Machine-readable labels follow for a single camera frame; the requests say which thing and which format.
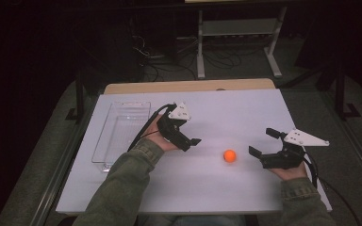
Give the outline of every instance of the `white tabletop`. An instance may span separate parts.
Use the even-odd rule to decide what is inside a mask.
[[[163,155],[151,173],[141,213],[259,214],[282,210],[280,180],[262,169],[261,163],[249,155],[248,147],[263,153],[280,151],[281,140],[267,136],[266,128],[289,132],[294,123],[279,89],[256,89],[100,96],[60,197],[58,212],[85,211],[105,180],[102,165],[91,160],[107,112],[115,102],[150,102],[151,112],[165,104],[185,102],[192,120],[181,127],[181,132],[202,139],[185,153]],[[222,153],[227,149],[237,153],[236,162],[224,162]],[[319,192],[331,210],[320,183]]]

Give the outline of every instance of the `transparent tray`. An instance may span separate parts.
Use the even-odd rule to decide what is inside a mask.
[[[102,171],[109,171],[119,156],[127,152],[135,136],[148,121],[150,110],[149,102],[113,103],[107,112],[92,162],[99,164]]]

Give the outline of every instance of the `green jacket sleeve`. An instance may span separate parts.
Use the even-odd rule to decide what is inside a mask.
[[[133,225],[149,183],[149,172],[163,154],[146,138],[123,153],[73,225]]]
[[[336,225],[308,178],[281,182],[281,194],[284,206],[282,226]]]

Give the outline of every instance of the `person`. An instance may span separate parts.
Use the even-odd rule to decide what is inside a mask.
[[[91,198],[86,211],[75,219],[73,225],[134,225],[143,191],[149,184],[149,173],[165,152],[177,150],[177,147],[158,132],[156,122],[160,117],[159,115],[155,118],[134,148],[118,158],[106,180]],[[284,211],[280,225],[336,225],[327,213],[317,189],[308,179],[304,163],[295,169],[270,171],[282,179]],[[196,225],[241,225],[238,216],[228,217],[190,217],[188,223],[182,225],[194,225],[192,219],[199,221]],[[182,217],[169,216],[159,221],[145,218],[142,223],[155,226],[181,225],[175,223],[180,218]],[[205,222],[206,220],[220,222],[212,224]]]

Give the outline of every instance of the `hand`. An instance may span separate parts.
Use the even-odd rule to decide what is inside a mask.
[[[304,162],[299,165],[297,168],[291,169],[269,169],[269,171],[276,174],[283,181],[288,181],[296,178],[307,177],[307,172],[305,170]]]
[[[175,145],[171,142],[167,141],[161,134],[158,132],[157,121],[160,119],[161,115],[158,115],[154,121],[149,125],[149,127],[142,134],[143,137],[152,140],[155,144],[157,144],[164,152],[177,150]]]

